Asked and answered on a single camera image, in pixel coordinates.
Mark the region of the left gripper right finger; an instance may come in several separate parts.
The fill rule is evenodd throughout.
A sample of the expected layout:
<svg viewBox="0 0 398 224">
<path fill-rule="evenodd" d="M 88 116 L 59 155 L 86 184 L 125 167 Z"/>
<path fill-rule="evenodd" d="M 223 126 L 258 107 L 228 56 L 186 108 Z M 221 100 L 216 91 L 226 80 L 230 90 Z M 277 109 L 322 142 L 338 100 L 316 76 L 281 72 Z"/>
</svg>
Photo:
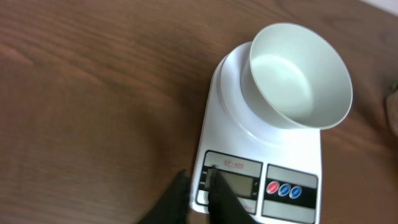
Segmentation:
<svg viewBox="0 0 398 224">
<path fill-rule="evenodd" d="M 208 212 L 210 224 L 257 224 L 215 166 L 211 168 Z"/>
</svg>

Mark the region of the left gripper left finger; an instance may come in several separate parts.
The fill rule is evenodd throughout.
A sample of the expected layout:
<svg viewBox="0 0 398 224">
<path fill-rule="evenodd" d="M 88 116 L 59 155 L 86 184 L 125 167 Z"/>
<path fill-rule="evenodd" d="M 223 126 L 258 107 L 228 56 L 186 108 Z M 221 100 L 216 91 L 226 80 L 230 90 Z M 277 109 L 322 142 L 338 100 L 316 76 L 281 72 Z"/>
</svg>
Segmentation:
<svg viewBox="0 0 398 224">
<path fill-rule="evenodd" d="M 189 181 L 186 170 L 178 172 L 161 198 L 138 224 L 187 224 Z"/>
</svg>

